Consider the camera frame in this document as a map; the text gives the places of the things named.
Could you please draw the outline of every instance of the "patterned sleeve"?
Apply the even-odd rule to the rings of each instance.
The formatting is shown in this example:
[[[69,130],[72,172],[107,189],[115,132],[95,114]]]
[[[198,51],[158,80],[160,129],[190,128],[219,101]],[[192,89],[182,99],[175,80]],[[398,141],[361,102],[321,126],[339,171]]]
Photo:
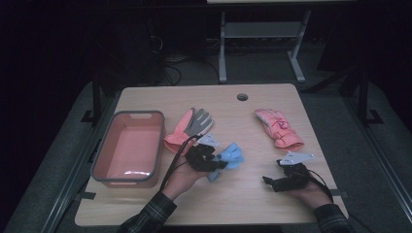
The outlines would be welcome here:
[[[143,208],[140,214],[125,221],[118,232],[123,233],[155,233],[176,210],[176,205],[163,193],[158,192]]]
[[[355,229],[337,205],[327,204],[315,210],[322,233],[352,233]]]

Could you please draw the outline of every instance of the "light blue cloth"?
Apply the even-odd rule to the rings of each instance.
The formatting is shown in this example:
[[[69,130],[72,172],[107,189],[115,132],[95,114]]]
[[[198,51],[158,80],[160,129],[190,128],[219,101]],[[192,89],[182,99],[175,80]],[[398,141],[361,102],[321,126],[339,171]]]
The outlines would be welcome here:
[[[223,150],[220,154],[216,155],[212,161],[224,161],[227,162],[227,165],[224,167],[223,170],[226,169],[236,169],[239,167],[239,164],[245,161],[245,158],[242,155],[242,150],[237,146],[236,143],[230,144],[225,150]],[[210,172],[207,176],[209,182],[214,182],[218,179],[221,174],[221,169],[217,169],[214,172]]]

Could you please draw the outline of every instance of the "wooden table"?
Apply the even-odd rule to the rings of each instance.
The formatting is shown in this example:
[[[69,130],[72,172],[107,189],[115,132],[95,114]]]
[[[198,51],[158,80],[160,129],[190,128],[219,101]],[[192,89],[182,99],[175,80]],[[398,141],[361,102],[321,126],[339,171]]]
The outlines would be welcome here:
[[[237,95],[248,95],[239,101]],[[329,188],[336,184],[322,149],[306,115],[295,87],[291,84],[202,85],[173,87],[133,87],[125,89],[116,108],[160,110],[165,115],[166,134],[173,132],[181,116],[191,107],[209,112],[214,125],[209,132],[221,143],[216,154],[235,142],[243,151],[245,162],[237,170],[224,171],[214,182],[199,180],[175,203],[178,208],[167,225],[208,224],[287,224],[316,221],[298,200],[276,193],[262,176],[284,177],[276,159],[286,153],[274,148],[264,132],[256,109],[281,111],[305,146],[299,152],[313,153],[316,159],[305,162],[308,169],[324,178]],[[158,191],[174,154],[164,148],[159,182],[154,188],[108,188],[90,179],[86,192],[96,193],[93,200],[83,199],[76,215],[80,226],[120,225],[134,216]],[[340,196],[334,201],[347,214]]]

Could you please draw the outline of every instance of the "black cable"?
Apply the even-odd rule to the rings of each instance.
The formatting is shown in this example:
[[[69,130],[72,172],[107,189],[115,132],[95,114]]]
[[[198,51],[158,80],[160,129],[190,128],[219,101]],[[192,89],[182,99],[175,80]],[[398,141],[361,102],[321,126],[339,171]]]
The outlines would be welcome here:
[[[179,147],[178,152],[176,153],[175,157],[172,160],[172,163],[169,166],[169,169],[167,169],[166,175],[164,175],[163,181],[161,182],[160,185],[160,189],[159,191],[162,191],[164,189],[164,187],[167,184],[167,181],[169,180],[170,176],[172,175],[172,173],[175,171],[175,167],[176,167],[176,163],[179,160],[179,157],[182,155],[183,150],[185,149],[185,147],[188,145],[188,143],[192,140],[192,139],[199,139],[203,137],[203,135],[193,135],[190,136],[187,140],[185,140],[183,142],[183,144]]]

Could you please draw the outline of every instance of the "plastic tray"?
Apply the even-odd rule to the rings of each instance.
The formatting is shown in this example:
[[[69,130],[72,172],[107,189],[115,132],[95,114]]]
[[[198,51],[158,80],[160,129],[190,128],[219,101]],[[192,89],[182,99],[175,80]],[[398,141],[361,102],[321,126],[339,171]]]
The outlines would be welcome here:
[[[118,112],[106,129],[91,176],[108,187],[153,187],[164,134],[160,111]]]

